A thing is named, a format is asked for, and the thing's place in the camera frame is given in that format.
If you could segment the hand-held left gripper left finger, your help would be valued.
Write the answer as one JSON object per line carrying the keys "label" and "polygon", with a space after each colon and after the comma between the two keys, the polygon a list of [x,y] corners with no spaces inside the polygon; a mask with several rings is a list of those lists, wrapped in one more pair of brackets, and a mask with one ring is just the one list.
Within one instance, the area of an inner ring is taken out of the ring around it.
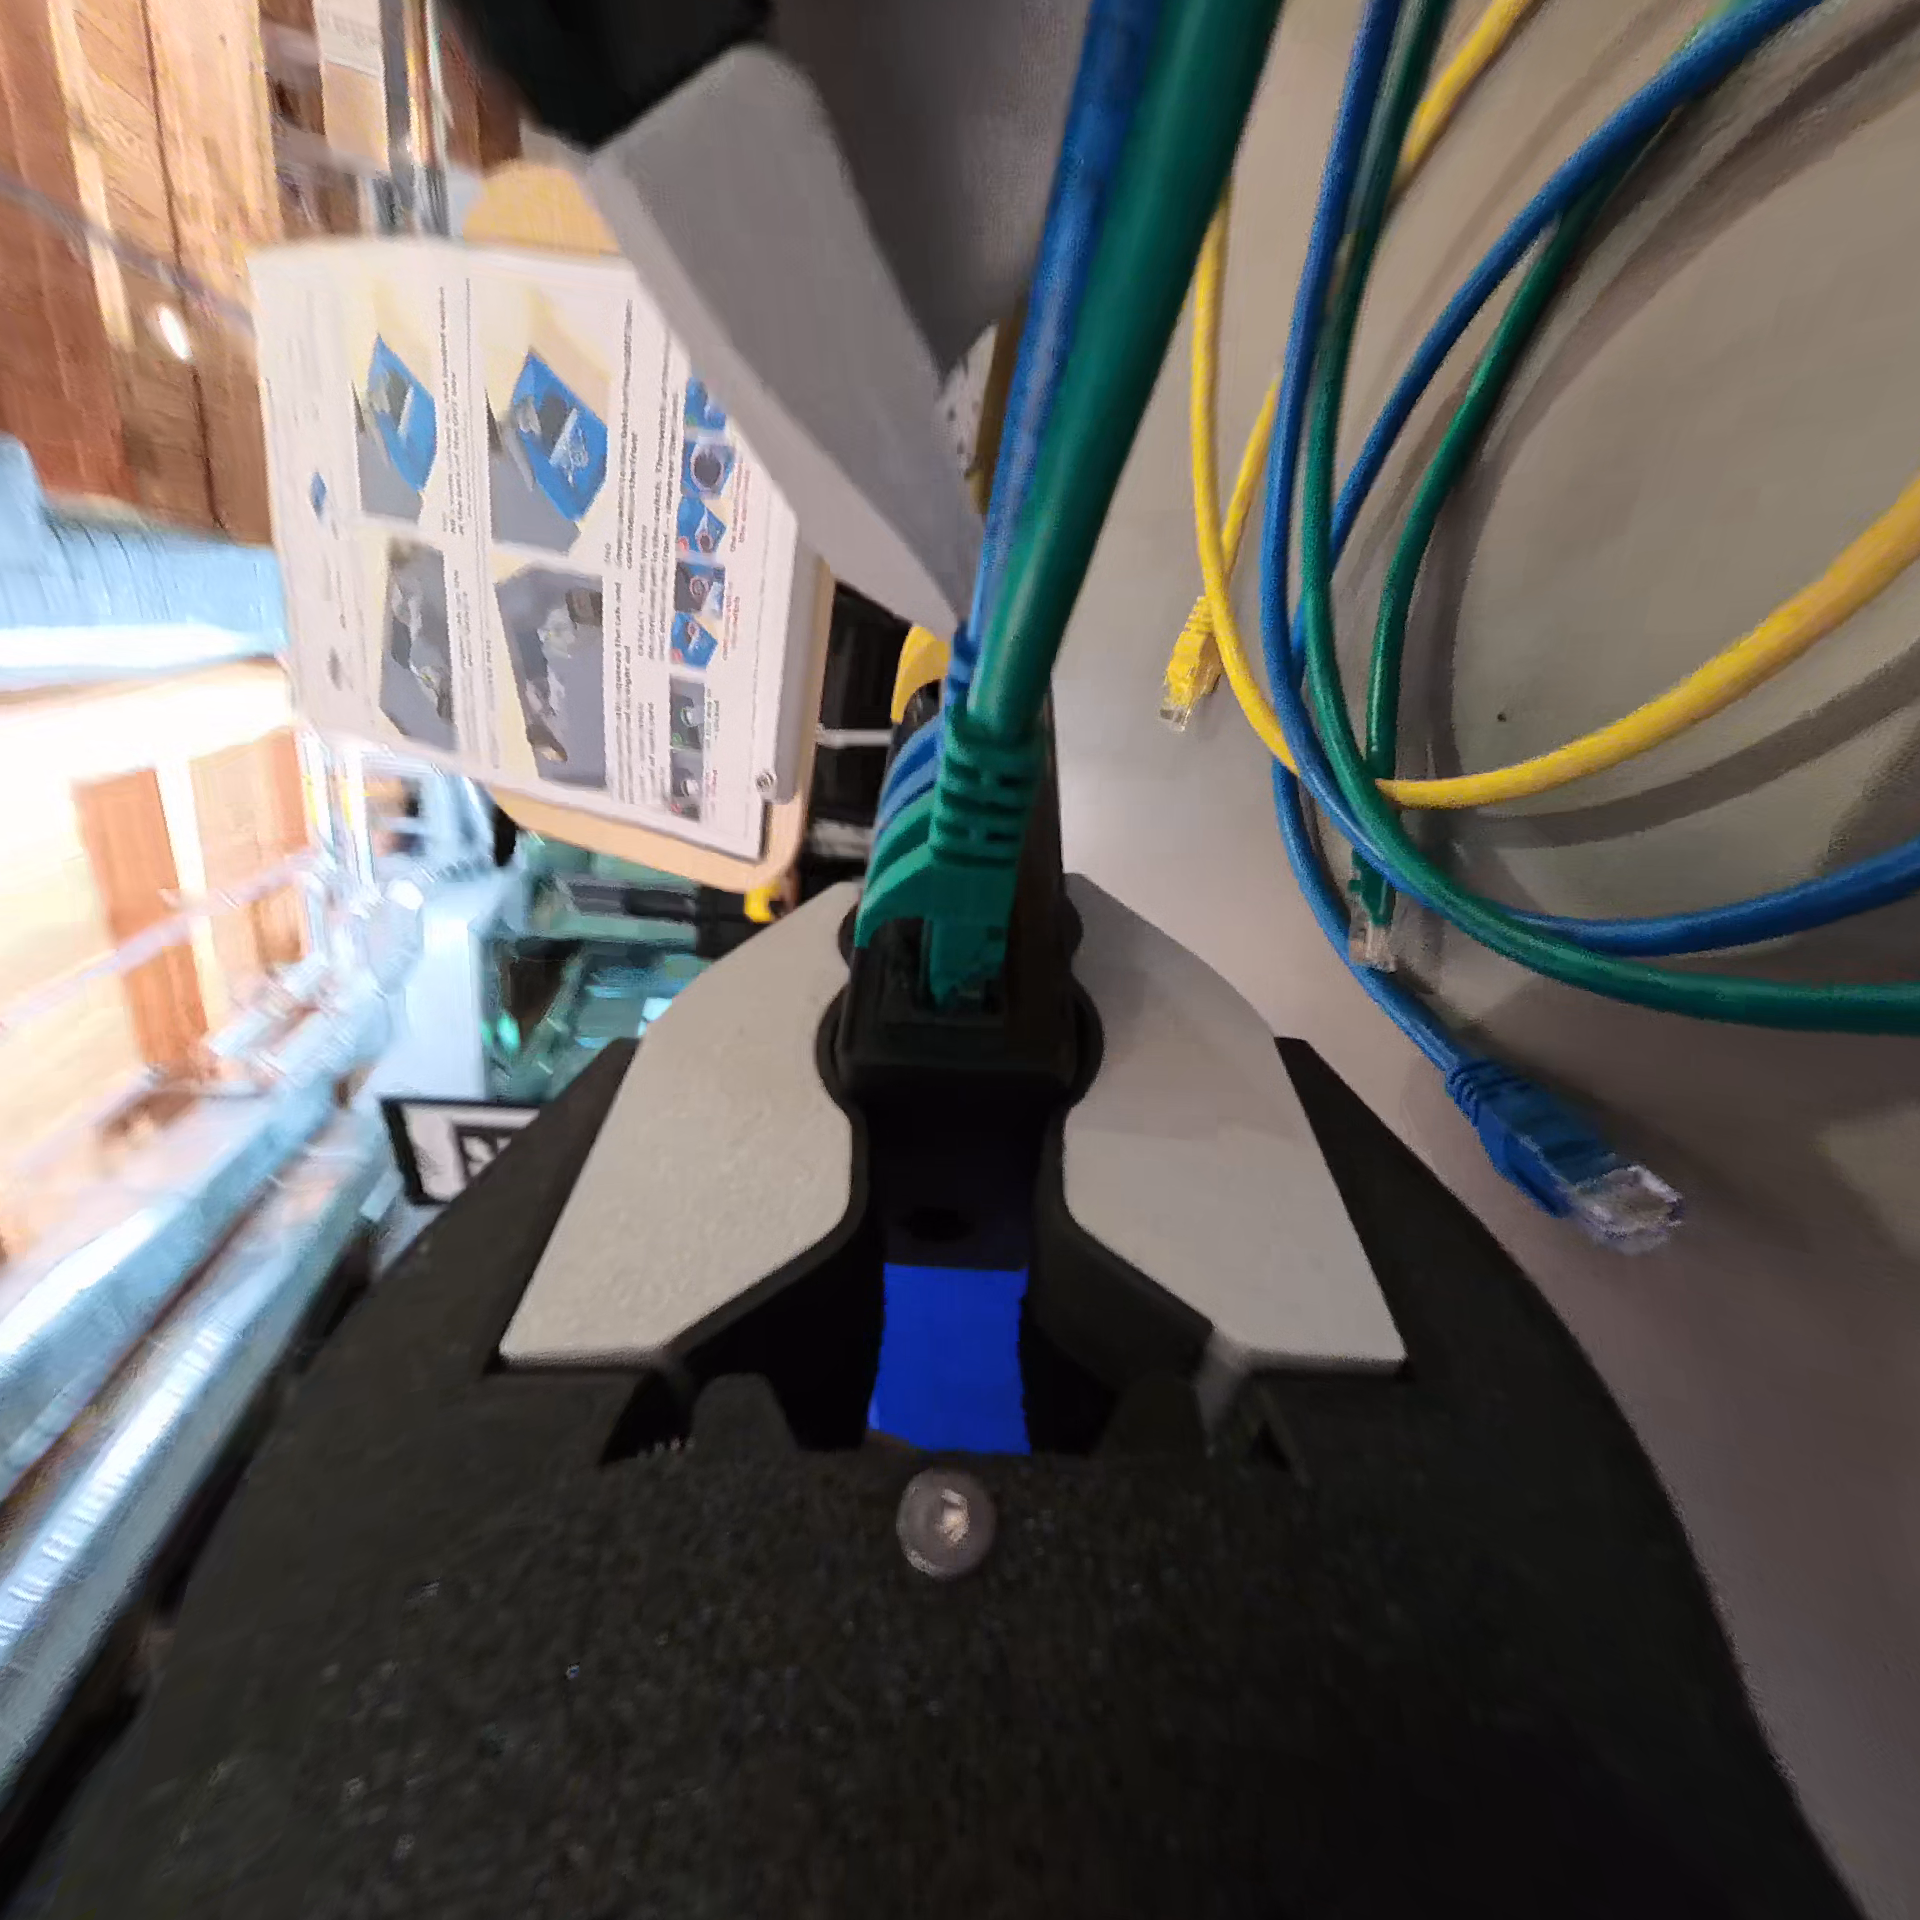
{"label": "hand-held left gripper left finger", "polygon": [[684,1406],[755,1376],[803,1449],[863,1444],[875,1225],[824,1043],[855,899],[826,889],[648,1024],[503,1331],[503,1368],[644,1376]]}

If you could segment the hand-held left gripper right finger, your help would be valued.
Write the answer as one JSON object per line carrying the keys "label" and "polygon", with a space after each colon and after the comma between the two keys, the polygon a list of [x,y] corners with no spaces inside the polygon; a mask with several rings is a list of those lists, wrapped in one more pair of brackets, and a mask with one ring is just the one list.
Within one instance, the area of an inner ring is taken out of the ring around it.
{"label": "hand-held left gripper right finger", "polygon": [[1270,1374],[1397,1376],[1406,1342],[1267,1021],[1093,878],[1064,886],[1091,1074],[1043,1145],[1036,1331],[1115,1407],[1175,1383],[1205,1437]]}

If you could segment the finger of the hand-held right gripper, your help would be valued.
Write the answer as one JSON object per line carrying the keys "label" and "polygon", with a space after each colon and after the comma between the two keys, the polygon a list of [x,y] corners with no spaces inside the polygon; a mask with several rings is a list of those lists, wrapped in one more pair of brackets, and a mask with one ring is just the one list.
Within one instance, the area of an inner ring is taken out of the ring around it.
{"label": "finger of the hand-held right gripper", "polygon": [[1027,288],[1089,2],[781,2],[941,375]]}
{"label": "finger of the hand-held right gripper", "polygon": [[597,150],[587,182],[803,540],[888,612],[956,631],[980,520],[817,89],[737,45]]}

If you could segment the black network switch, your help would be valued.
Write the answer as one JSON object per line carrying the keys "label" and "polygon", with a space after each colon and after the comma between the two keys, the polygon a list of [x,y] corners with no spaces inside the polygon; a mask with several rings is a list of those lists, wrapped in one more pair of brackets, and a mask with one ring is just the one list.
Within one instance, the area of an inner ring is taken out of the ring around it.
{"label": "black network switch", "polygon": [[899,747],[941,747],[930,785],[885,821],[840,934],[832,1087],[858,1122],[883,1258],[1017,1271],[1058,1207],[1060,1132],[1099,1059],[1072,960],[1054,728],[983,742],[946,703]]}

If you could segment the black-framed tag sign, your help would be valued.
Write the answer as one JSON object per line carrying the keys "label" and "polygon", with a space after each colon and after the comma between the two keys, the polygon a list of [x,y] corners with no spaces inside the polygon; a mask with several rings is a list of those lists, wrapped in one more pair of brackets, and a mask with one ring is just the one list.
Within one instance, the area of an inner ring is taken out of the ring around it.
{"label": "black-framed tag sign", "polygon": [[457,1200],[541,1114],[501,1098],[380,1097],[405,1195],[422,1207]]}

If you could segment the blue plastic bin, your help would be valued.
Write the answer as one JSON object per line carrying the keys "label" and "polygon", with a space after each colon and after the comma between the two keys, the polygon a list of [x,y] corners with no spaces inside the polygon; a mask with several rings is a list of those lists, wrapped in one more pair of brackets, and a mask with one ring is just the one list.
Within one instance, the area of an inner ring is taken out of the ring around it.
{"label": "blue plastic bin", "polygon": [[923,1452],[1027,1454],[1027,1270],[888,1263],[871,1433]]}

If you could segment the printed instruction sheet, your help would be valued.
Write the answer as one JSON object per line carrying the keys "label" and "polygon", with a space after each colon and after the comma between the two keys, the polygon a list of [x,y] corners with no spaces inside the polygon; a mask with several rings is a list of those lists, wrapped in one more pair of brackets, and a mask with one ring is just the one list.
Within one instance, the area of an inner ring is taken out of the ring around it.
{"label": "printed instruction sheet", "polygon": [[251,260],[301,715],[733,862],[799,798],[827,583],[620,260]]}

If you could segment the silver ventilation duct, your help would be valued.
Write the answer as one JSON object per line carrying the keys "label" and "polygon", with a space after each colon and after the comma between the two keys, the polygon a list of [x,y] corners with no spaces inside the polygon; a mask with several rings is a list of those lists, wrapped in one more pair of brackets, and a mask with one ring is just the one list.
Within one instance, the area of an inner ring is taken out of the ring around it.
{"label": "silver ventilation duct", "polygon": [[281,663],[277,555],[65,506],[3,438],[3,691],[9,698]]}
{"label": "silver ventilation duct", "polygon": [[361,1067],[306,1065],[131,1149],[5,1283],[5,1799],[390,1175]]}

